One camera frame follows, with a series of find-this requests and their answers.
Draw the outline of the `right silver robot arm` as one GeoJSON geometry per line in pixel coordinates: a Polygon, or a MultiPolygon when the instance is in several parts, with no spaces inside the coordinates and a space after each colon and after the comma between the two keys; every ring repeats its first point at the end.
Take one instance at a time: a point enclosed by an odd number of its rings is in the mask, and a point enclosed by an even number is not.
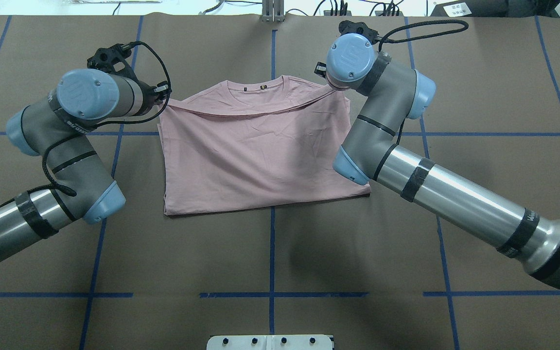
{"type": "Polygon", "coordinates": [[[336,153],[337,173],[359,185],[382,184],[560,290],[560,220],[543,218],[395,142],[404,120],[421,117],[433,100],[433,80],[375,52],[360,34],[336,38],[325,68],[329,86],[367,98],[336,153]]]}

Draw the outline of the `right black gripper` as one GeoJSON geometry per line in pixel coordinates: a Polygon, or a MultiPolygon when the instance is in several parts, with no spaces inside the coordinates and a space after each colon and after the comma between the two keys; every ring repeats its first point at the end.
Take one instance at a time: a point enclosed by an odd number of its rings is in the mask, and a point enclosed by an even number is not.
{"type": "Polygon", "coordinates": [[[314,73],[321,78],[325,78],[327,84],[338,91],[345,91],[346,84],[334,78],[331,73],[327,73],[327,65],[324,62],[317,62],[314,73]]]}

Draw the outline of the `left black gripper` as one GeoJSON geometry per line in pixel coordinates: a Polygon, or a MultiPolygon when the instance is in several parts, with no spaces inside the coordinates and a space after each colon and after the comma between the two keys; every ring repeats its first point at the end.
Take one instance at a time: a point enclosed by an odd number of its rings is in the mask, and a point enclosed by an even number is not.
{"type": "Polygon", "coordinates": [[[139,115],[146,115],[154,106],[166,105],[171,94],[171,84],[158,84],[149,86],[146,83],[139,83],[142,90],[142,106],[139,115]]]}

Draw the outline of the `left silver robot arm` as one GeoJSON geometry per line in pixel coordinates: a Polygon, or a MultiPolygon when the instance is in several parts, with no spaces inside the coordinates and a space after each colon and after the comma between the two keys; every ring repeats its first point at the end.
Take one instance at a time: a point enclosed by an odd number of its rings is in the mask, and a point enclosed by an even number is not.
{"type": "Polygon", "coordinates": [[[169,79],[149,86],[127,70],[75,69],[47,97],[16,113],[6,124],[7,138],[23,154],[41,157],[49,183],[0,205],[0,262],[78,219],[92,225],[118,212],[126,199],[87,133],[107,118],[126,123],[144,115],[170,93],[169,79]]]}

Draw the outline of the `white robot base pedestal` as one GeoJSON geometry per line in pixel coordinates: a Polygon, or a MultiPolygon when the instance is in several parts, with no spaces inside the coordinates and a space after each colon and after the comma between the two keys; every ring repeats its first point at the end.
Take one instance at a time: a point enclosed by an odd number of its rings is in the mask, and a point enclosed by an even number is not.
{"type": "Polygon", "coordinates": [[[207,350],[334,350],[333,336],[326,334],[255,334],[212,336],[207,350]]]}

